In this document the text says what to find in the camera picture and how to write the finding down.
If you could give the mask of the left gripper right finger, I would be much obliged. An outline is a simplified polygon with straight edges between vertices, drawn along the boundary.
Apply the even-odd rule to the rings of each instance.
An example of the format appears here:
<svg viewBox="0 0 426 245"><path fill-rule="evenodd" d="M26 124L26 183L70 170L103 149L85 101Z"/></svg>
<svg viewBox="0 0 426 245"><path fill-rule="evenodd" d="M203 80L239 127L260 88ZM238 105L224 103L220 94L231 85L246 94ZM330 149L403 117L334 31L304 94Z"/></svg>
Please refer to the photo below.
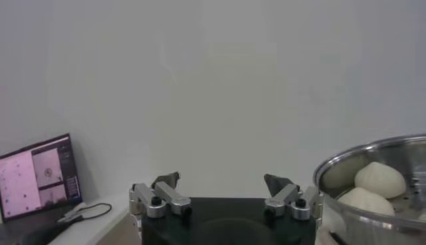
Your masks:
<svg viewBox="0 0 426 245"><path fill-rule="evenodd" d="M289 178L272 174L265 174L264 181L271 195L265 199L264 214L268 220L284 216L286 212L295 220L322 220L323 194L318 187L302 190Z"/></svg>

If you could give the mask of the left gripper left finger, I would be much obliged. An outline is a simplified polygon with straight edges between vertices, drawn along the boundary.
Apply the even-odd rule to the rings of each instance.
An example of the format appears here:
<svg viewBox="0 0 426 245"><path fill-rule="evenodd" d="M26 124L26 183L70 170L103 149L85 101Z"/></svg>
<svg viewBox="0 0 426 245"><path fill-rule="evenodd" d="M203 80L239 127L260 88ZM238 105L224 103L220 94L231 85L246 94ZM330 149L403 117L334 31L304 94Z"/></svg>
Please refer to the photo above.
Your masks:
<svg viewBox="0 0 426 245"><path fill-rule="evenodd" d="M162 218L167 208L171 213L184 217L192 212L192 201L176 191L179 172L157 176L151 185L135 183L129 190L129 213Z"/></svg>

